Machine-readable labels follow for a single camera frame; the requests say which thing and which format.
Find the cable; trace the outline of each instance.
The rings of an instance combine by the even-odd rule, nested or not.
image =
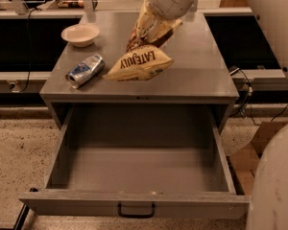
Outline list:
[[[33,53],[33,45],[32,45],[32,38],[31,38],[31,34],[30,34],[30,28],[29,28],[29,21],[30,21],[30,17],[33,11],[41,11],[41,9],[38,8],[33,8],[32,10],[30,10],[28,17],[27,17],[27,32],[28,32],[28,38],[29,38],[29,69],[28,69],[28,76],[27,76],[27,80],[26,80],[26,85],[24,86],[23,89],[19,90],[20,92],[24,92],[29,85],[29,79],[30,79],[30,74],[31,74],[31,67],[32,67],[32,53]]]
[[[246,109],[246,107],[250,101],[251,96],[252,96],[252,83],[251,83],[251,81],[249,80],[248,76],[241,69],[239,69],[239,68],[236,68],[236,69],[238,69],[238,70],[236,70],[234,72],[234,74],[237,72],[240,72],[243,74],[243,76],[245,78],[246,85],[248,86],[248,93],[244,96],[244,99],[241,102],[239,110],[237,112],[235,112],[234,114],[231,114],[229,117],[235,116],[238,113],[240,113],[241,116],[243,117],[243,113],[244,113],[244,111],[245,111],[245,109]]]
[[[255,125],[255,126],[257,126],[257,127],[260,127],[261,126],[261,124],[258,124],[256,121],[255,121],[255,119],[253,118],[253,116],[252,116],[252,105],[250,104],[250,117],[251,117],[251,119],[252,119],[252,123]]]
[[[285,110],[288,108],[288,104],[282,109],[281,112],[279,112],[277,115],[275,115],[270,122],[272,122],[275,118],[277,118],[278,116],[280,116],[281,114],[283,114],[285,112]]]

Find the drawer handle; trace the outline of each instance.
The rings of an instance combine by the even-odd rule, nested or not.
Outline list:
[[[122,204],[118,204],[118,215],[125,219],[149,219],[155,215],[155,205],[152,203],[152,212],[148,215],[130,215],[122,213]]]

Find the chip bag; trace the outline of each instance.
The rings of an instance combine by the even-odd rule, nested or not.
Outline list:
[[[130,35],[126,52],[148,44],[160,48],[171,38],[181,24],[180,19],[167,20],[153,13],[148,1],[144,0],[141,12]]]
[[[124,54],[103,78],[109,81],[147,81],[173,63],[174,60],[156,46],[145,45]]]

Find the drawer front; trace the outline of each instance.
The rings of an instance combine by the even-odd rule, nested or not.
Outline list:
[[[243,195],[107,195],[43,190],[20,200],[38,215],[147,218],[238,219],[249,207]]]

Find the cardboard box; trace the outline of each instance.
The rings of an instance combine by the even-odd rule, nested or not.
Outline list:
[[[285,125],[287,125],[285,122],[262,123],[252,140],[229,157],[229,162],[246,196],[252,194],[252,185],[261,154]]]

